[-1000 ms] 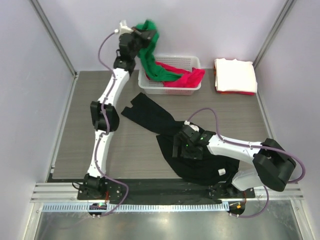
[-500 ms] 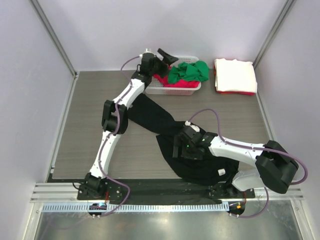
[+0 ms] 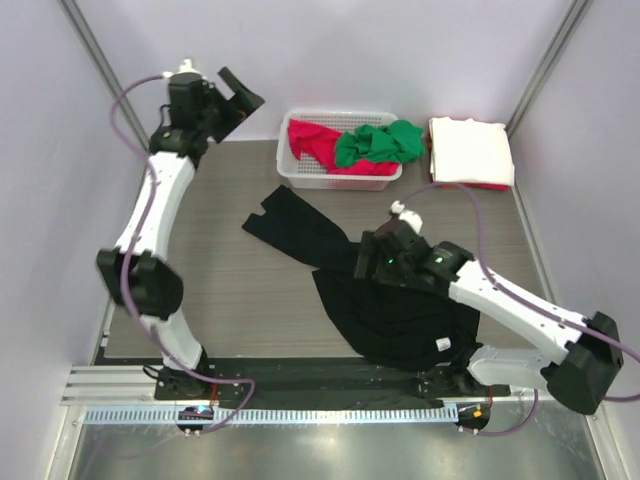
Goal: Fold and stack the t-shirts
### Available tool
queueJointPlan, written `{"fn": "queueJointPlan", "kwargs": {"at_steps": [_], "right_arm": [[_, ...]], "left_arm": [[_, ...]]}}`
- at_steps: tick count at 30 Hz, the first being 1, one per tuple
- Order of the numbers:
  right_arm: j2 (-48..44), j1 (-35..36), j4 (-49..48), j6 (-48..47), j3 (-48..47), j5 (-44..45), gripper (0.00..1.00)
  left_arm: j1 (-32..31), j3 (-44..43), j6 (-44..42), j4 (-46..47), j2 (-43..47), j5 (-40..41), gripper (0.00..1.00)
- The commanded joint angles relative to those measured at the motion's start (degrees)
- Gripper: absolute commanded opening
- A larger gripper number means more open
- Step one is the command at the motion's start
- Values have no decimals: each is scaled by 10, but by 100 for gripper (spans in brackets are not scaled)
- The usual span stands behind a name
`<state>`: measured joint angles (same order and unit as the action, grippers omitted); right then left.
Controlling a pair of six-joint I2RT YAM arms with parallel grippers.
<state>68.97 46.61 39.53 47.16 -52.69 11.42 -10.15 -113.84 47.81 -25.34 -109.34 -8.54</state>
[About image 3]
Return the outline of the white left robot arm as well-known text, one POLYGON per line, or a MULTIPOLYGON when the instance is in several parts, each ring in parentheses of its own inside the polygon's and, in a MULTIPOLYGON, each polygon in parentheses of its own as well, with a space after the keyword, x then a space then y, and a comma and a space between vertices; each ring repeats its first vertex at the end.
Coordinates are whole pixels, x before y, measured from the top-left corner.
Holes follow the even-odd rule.
POLYGON ((131 148, 144 166, 130 219, 96 264, 113 302, 123 307, 162 355, 164 374, 178 377, 190 398, 205 397, 213 385, 209 359, 183 311, 184 282, 168 262, 169 240, 181 201, 211 142, 221 143, 264 103, 228 68, 218 72, 230 89, 216 84, 184 60, 157 75, 167 101, 147 147, 131 148))

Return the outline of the green t shirt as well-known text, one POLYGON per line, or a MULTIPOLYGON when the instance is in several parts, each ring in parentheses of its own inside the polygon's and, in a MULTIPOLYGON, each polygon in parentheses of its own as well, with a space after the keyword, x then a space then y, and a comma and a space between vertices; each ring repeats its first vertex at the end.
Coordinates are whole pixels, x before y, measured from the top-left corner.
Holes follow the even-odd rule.
POLYGON ((411 163, 426 153, 423 134, 421 127, 407 120, 382 126, 365 124, 338 139, 336 163, 347 167, 361 158, 371 162, 411 163))

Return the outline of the black t shirt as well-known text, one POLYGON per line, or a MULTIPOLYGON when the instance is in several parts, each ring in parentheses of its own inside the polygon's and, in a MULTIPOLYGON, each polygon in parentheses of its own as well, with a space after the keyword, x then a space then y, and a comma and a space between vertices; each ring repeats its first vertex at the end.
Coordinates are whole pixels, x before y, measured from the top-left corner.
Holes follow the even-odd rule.
POLYGON ((242 228, 313 267, 324 310, 366 360, 403 371, 428 371, 477 346, 478 311, 434 294, 357 280, 359 245, 290 188, 280 186, 242 228))

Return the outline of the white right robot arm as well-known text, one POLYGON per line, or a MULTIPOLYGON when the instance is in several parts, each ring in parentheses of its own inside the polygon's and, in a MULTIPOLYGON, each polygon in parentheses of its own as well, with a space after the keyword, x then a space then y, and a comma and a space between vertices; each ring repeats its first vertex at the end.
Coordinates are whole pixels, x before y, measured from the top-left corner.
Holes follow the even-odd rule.
POLYGON ((533 345, 531 351, 476 348, 450 372, 462 395, 485 385, 519 386, 592 415, 623 366, 618 326, 610 316, 597 312, 587 318, 553 305, 484 268, 454 243, 430 246, 398 216, 363 233, 354 275, 470 307, 533 345))

